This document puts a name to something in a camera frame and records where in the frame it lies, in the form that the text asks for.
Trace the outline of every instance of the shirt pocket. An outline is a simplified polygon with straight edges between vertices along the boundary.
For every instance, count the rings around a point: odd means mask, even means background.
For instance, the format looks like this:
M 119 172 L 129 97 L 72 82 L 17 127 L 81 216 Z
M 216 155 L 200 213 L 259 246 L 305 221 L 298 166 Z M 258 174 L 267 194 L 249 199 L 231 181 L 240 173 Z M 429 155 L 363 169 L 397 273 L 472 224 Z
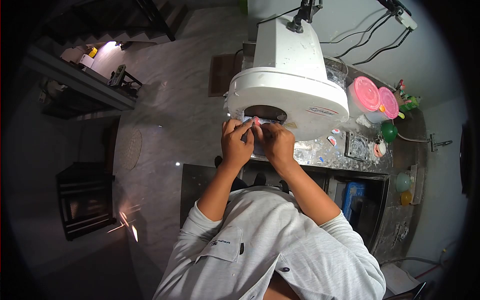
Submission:
M 195 263 L 204 257 L 212 256 L 228 262 L 236 262 L 240 254 L 240 243 L 243 231 L 237 226 L 223 228 L 200 252 Z

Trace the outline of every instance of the white machine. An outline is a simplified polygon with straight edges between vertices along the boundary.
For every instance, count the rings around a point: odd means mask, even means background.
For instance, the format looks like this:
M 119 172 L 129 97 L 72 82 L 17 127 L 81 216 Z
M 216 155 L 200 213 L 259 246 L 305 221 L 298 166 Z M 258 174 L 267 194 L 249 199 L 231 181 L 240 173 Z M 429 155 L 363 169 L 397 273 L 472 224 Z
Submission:
M 309 141 L 348 120 L 347 95 L 326 76 L 317 34 L 306 21 L 303 33 L 287 29 L 292 17 L 259 24 L 253 68 L 235 75 L 227 96 L 232 118 L 278 121 Z

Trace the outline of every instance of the pink lid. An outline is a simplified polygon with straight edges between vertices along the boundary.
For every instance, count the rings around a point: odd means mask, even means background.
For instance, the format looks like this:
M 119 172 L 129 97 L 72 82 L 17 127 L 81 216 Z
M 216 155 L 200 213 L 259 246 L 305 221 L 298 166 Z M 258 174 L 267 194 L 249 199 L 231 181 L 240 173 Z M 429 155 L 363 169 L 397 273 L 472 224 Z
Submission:
M 380 93 L 380 101 L 385 107 L 385 115 L 389 119 L 395 119 L 398 116 L 398 103 L 395 99 L 395 96 L 390 91 L 390 89 L 384 86 L 379 88 L 378 92 Z
M 367 77 L 360 76 L 353 81 L 353 88 L 360 103 L 369 111 L 376 111 L 380 106 L 380 94 L 377 86 Z

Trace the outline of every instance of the machine opening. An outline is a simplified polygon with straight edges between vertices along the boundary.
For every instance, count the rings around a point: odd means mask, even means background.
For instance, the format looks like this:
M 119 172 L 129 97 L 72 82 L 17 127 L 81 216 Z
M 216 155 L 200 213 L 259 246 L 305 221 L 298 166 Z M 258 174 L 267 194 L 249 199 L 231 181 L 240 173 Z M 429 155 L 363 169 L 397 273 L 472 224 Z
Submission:
M 270 105 L 254 105 L 244 111 L 246 117 L 259 117 L 261 119 L 280 121 L 280 124 L 287 119 L 287 113 Z

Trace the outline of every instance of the man's left hand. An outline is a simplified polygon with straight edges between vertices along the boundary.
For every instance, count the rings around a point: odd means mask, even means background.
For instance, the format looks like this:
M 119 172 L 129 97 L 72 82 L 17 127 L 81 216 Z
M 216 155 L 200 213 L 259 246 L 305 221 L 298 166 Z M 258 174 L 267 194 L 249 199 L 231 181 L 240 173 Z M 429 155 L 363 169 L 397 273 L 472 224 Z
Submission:
M 222 153 L 223 161 L 221 166 L 240 171 L 253 153 L 253 133 L 251 126 L 253 119 L 242 123 L 240 120 L 230 119 L 222 124 Z M 244 143 L 241 137 L 247 133 L 247 142 Z

